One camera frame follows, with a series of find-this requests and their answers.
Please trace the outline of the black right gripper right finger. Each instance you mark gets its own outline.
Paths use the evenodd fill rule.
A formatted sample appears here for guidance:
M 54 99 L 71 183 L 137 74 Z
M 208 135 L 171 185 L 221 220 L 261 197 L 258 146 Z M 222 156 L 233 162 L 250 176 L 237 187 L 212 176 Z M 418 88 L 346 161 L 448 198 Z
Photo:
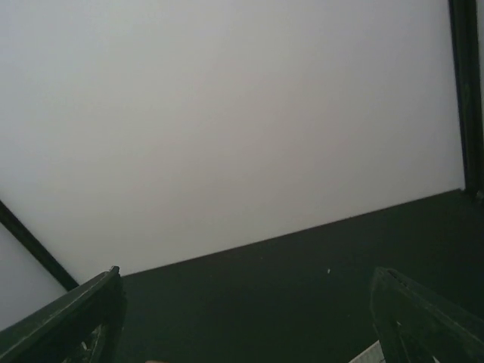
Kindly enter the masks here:
M 483 320 L 394 269 L 374 270 L 370 307 L 386 362 L 483 361 Z

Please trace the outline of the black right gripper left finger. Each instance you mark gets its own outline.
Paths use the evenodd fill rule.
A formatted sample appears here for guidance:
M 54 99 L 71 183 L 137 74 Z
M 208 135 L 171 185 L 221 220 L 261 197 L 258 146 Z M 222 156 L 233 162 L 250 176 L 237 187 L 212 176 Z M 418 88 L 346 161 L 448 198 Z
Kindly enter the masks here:
M 127 299 L 114 266 L 1 331 L 2 362 L 113 362 Z

